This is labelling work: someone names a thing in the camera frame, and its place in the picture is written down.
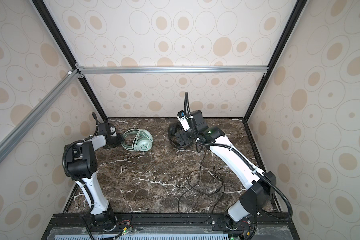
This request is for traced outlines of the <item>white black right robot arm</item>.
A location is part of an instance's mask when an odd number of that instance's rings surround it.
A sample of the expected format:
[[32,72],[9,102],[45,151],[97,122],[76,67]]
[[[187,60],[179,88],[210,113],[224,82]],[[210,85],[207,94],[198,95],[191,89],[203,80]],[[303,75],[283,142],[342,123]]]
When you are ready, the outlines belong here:
[[[195,144],[198,148],[209,149],[236,174],[245,192],[225,212],[225,223],[233,229],[242,219],[262,212],[279,221],[290,221],[293,209],[285,194],[276,186],[276,176],[264,172],[243,155],[218,126],[208,126],[200,110],[191,111],[189,95],[184,95],[184,109],[177,114],[178,120],[170,124],[168,138],[178,150],[185,150]],[[284,217],[278,217],[263,209],[274,194],[278,194],[287,206]]]

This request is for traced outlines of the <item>mint green headphones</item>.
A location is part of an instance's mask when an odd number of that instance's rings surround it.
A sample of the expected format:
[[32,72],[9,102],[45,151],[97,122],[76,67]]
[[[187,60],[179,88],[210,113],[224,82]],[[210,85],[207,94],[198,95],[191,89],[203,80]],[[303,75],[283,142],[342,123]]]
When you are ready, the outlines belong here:
[[123,133],[123,138],[127,136],[134,136],[131,145],[122,143],[122,147],[130,152],[147,152],[153,147],[153,136],[145,129],[130,129]]

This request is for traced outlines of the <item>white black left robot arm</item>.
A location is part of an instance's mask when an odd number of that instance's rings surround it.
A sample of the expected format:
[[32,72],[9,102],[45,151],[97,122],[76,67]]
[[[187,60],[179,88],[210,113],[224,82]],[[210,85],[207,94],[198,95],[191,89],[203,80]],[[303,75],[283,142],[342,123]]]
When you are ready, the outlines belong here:
[[96,150],[120,146],[124,142],[124,138],[116,132],[113,124],[100,123],[94,112],[92,117],[96,122],[95,133],[66,145],[62,156],[62,166],[66,176],[81,188],[89,204],[89,210],[84,215],[90,216],[95,226],[109,232],[116,227],[117,218],[109,201],[105,198],[97,178]]

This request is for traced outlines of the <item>black blue headphones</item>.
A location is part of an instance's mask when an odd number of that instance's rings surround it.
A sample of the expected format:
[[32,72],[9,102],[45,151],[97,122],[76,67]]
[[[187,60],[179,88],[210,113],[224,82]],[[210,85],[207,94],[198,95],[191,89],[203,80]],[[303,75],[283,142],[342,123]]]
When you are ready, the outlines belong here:
[[179,121],[173,122],[168,127],[168,139],[170,144],[177,150],[185,150],[191,147],[194,139],[187,133]]

